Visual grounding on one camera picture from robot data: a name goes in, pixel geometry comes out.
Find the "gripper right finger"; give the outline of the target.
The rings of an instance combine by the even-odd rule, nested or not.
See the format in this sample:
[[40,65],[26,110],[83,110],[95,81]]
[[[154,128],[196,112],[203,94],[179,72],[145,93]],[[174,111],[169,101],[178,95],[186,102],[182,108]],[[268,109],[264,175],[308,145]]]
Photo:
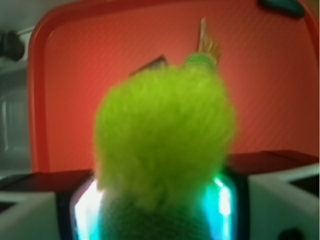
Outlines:
[[232,154],[203,208],[213,240],[317,240],[319,158],[293,150]]

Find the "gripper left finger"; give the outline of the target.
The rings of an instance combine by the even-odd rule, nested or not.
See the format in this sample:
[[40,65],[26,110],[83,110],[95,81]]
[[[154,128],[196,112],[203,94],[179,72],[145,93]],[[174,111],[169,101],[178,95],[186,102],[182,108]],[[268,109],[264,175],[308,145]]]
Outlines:
[[2,175],[2,240],[98,240],[102,193],[93,171]]

